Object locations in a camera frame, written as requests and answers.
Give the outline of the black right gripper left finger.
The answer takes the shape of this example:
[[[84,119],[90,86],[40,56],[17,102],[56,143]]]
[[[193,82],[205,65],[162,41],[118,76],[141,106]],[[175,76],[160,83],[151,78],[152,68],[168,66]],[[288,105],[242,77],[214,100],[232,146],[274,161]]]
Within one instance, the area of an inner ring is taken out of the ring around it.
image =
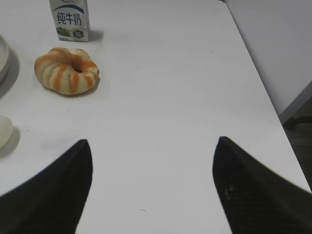
[[[74,234],[93,179],[89,143],[76,142],[31,179],[0,197],[2,234]]]

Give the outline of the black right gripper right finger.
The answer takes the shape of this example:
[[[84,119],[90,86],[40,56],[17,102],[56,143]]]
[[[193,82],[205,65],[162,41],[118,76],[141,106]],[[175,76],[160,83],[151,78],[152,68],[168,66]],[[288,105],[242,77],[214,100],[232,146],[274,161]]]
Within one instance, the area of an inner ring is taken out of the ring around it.
[[[310,234],[312,195],[221,136],[213,179],[233,234]]]

